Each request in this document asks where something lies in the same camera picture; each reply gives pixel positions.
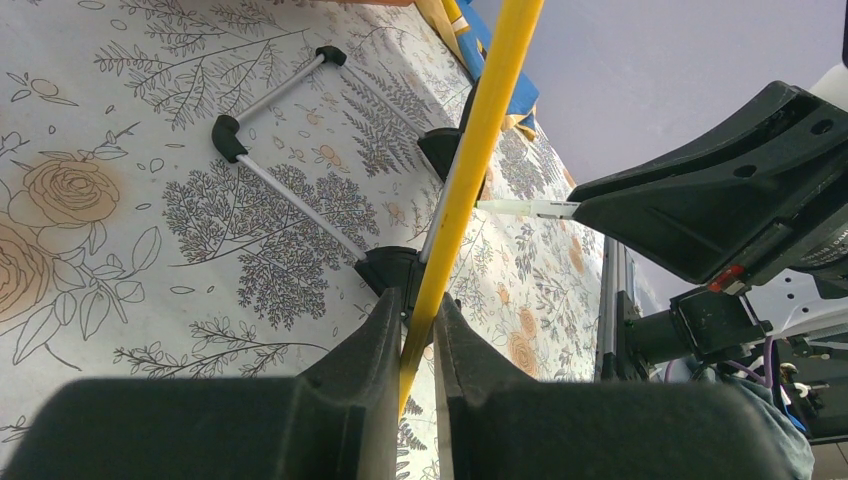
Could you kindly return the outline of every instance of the screw hole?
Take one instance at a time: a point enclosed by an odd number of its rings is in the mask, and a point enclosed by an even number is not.
[[[810,133],[813,135],[821,135],[829,132],[831,128],[833,128],[833,120],[822,120],[813,125],[813,128],[810,129]]]
[[[751,178],[757,173],[757,167],[753,165],[745,165],[733,171],[733,175],[739,178]]]

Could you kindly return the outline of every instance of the yellow pole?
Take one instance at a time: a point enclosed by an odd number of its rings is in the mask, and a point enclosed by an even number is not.
[[[460,145],[453,185],[447,192],[447,208],[438,226],[433,253],[424,271],[409,335],[400,357],[398,418],[409,399],[418,364],[427,346],[427,334],[444,298],[477,192],[486,176],[489,158],[495,150],[501,123],[544,3],[544,0],[505,0],[498,16],[483,76]]]

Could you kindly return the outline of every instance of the black clamp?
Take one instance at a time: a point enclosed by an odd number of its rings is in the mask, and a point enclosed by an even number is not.
[[[379,247],[369,250],[365,255],[365,260],[354,265],[356,273],[377,296],[382,296],[383,292],[390,288],[398,288],[401,291],[401,319],[409,328],[427,265],[418,259],[418,251],[409,247]],[[427,343],[432,342],[431,330]]]

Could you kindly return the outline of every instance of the gray fabric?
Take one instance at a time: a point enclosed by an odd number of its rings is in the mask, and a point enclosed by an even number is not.
[[[793,478],[809,480],[813,477],[813,450],[804,435],[792,425],[792,421],[774,405],[771,391],[764,386],[722,375],[719,379],[725,385],[732,386],[742,392],[757,410],[771,436],[777,443],[778,450],[786,459],[787,468]]]

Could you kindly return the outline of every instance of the patterned fabric backdrop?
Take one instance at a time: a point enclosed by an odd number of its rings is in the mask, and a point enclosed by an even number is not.
[[[469,91],[414,7],[247,0],[3,0],[0,465],[62,384],[293,375],[375,295],[330,237],[209,140],[316,47],[422,128]],[[441,192],[415,134],[325,66],[243,129],[251,156],[363,248],[420,248]],[[565,199],[544,134],[503,135],[485,198]],[[600,235],[477,212],[450,292],[528,374],[591,378]],[[433,352],[398,430],[397,478],[439,477]]]

